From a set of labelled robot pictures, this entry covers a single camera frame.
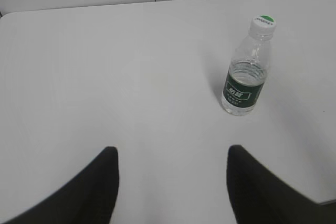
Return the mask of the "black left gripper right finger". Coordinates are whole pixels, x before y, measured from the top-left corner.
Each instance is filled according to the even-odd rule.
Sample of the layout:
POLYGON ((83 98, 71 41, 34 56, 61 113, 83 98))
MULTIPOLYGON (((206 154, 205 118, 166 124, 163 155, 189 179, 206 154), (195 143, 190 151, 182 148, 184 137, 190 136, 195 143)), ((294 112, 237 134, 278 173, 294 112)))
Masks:
POLYGON ((237 223, 335 223, 334 202, 308 199, 241 145, 228 149, 226 181, 237 223))

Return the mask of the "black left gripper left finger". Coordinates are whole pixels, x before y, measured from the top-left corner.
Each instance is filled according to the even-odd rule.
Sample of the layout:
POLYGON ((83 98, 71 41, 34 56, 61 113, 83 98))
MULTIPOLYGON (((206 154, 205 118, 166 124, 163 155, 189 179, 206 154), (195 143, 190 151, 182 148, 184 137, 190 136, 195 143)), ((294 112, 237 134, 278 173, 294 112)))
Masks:
POLYGON ((116 147, 105 147, 81 172, 8 223, 110 223, 120 184, 116 147))

